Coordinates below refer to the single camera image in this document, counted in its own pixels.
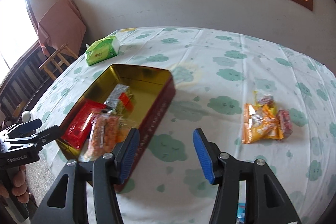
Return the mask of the person's left hand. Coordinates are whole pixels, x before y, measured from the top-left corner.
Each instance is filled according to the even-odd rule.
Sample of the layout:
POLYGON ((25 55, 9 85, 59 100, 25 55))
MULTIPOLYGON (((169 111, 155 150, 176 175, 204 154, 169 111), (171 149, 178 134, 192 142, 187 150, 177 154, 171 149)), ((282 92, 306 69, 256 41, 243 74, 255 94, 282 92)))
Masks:
POLYGON ((13 177, 13 188, 11 190, 12 194, 17 198, 20 203, 28 203, 30 195, 27 192, 26 183, 26 166, 21 165, 19 171, 13 177))

